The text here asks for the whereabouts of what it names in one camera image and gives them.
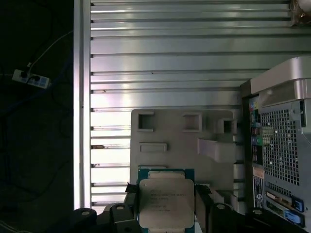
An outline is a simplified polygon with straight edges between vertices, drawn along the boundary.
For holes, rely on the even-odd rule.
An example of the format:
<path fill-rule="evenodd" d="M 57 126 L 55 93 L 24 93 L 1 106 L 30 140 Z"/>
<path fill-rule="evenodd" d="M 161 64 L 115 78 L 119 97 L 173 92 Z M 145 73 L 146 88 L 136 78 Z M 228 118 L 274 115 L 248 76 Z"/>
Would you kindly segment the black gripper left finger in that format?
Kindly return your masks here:
<path fill-rule="evenodd" d="M 74 233 L 138 233 L 137 184 L 127 184 L 124 202 L 113 203 L 105 207 L 101 214 L 90 209 L 80 210 L 82 217 L 73 227 Z"/>

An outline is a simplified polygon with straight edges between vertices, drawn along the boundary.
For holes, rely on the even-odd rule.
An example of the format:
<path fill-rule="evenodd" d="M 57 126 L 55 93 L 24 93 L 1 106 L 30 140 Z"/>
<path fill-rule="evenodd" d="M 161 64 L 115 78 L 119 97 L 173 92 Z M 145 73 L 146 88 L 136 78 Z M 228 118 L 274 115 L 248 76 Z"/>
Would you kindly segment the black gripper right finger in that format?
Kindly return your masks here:
<path fill-rule="evenodd" d="M 195 216 L 204 233 L 266 233 L 269 225 L 252 214 L 242 215 L 230 205 L 215 202 L 208 186 L 195 185 Z"/>

